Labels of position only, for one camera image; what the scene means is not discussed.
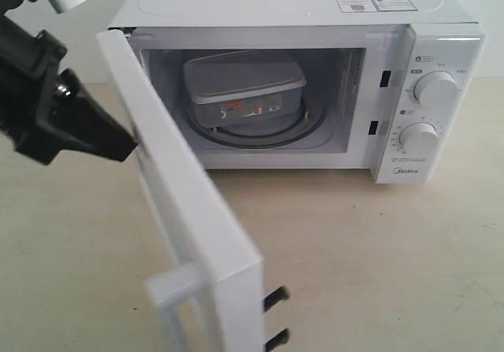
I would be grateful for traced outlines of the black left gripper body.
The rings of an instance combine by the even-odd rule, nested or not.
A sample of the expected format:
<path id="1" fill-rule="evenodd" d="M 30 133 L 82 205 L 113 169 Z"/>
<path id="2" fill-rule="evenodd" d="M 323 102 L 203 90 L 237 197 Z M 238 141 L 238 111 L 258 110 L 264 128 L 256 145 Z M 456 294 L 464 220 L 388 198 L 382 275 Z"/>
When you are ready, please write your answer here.
<path id="1" fill-rule="evenodd" d="M 50 164 L 63 150 L 85 151 L 85 144 L 58 128 L 50 116 L 61 98 L 74 99 L 79 85 L 58 69 L 67 48 L 48 31 L 31 35 L 1 17 L 1 133 L 13 150 Z"/>

